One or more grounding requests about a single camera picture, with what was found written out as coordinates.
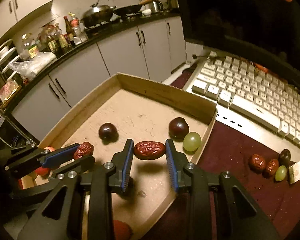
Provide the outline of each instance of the maroon carpet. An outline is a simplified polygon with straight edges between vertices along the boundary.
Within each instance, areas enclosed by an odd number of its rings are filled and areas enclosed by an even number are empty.
[[[190,75],[184,71],[171,85],[182,88]],[[207,172],[230,171],[236,176],[284,239],[300,220],[300,181],[292,185],[287,180],[275,183],[273,178],[255,174],[248,166],[254,153],[263,155],[267,161],[278,157],[268,147],[216,121],[198,165]],[[178,196],[142,239],[186,239],[187,198],[187,194]]]

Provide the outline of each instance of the cardboard tray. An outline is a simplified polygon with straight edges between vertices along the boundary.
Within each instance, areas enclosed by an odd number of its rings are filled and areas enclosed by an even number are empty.
[[[197,163],[209,139],[217,111],[216,104],[200,96],[150,80],[118,73],[104,81],[78,102],[47,134],[39,147],[56,149],[72,143],[88,141],[94,145],[96,163],[111,161],[114,153],[123,149],[126,139],[159,141],[169,138],[168,124],[175,117],[183,117],[202,138],[194,153],[186,153],[190,162]],[[100,125],[113,123],[119,140],[104,145],[98,136]],[[176,149],[185,152],[182,142]],[[165,156],[143,161],[135,156],[130,176],[135,181],[134,193],[123,199],[112,194],[113,217],[131,226],[132,239],[141,238],[172,204],[176,194],[170,187]],[[32,179],[22,179],[24,187],[33,186]],[[36,184],[46,183],[40,176]],[[87,239],[86,198],[82,239]]]

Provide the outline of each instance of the wok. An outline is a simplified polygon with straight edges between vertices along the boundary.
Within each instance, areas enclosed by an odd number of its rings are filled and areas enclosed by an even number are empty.
[[[121,7],[121,8],[117,8],[115,10],[113,10],[114,14],[118,15],[118,16],[125,16],[127,14],[131,14],[131,13],[138,13],[141,9],[141,5],[140,4],[136,4],[136,5],[130,5],[130,6],[126,6],[126,7]]]

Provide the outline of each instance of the keyboard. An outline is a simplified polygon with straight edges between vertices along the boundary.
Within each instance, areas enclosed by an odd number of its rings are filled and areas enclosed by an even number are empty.
[[[248,60],[217,57],[214,51],[198,63],[197,69],[191,82],[192,93],[253,120],[300,149],[297,88]]]

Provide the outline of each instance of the black monitor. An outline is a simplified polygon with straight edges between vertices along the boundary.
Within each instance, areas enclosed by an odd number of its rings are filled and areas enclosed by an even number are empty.
[[[300,89],[300,0],[178,0],[185,40],[261,64]]]

